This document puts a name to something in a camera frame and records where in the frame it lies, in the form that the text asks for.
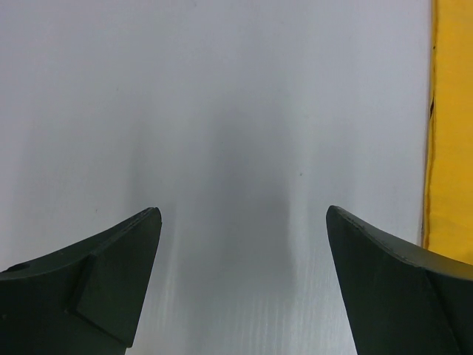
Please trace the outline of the yellow Pikachu placemat cloth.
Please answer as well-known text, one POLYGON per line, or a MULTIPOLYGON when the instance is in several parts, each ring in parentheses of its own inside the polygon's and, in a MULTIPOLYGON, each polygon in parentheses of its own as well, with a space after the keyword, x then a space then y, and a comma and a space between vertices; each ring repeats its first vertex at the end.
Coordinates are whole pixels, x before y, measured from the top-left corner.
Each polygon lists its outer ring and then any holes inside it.
POLYGON ((472 2, 432 2, 423 247, 472 263, 472 2))

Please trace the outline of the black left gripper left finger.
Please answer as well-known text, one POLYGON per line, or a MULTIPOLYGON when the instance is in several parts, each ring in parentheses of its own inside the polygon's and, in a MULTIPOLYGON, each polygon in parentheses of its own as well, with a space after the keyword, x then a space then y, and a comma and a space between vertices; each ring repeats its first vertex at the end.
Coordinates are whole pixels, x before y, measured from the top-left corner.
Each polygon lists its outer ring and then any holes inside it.
POLYGON ((2 354, 124 354, 160 240, 156 207, 1 272, 2 354))

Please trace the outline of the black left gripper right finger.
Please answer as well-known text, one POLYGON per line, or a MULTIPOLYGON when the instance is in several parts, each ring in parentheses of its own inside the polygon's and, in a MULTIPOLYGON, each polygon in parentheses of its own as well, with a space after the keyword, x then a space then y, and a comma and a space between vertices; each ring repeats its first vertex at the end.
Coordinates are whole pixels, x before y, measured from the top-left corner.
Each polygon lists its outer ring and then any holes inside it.
POLYGON ((358 354, 471 354, 472 266, 377 229, 338 206, 326 213, 358 354))

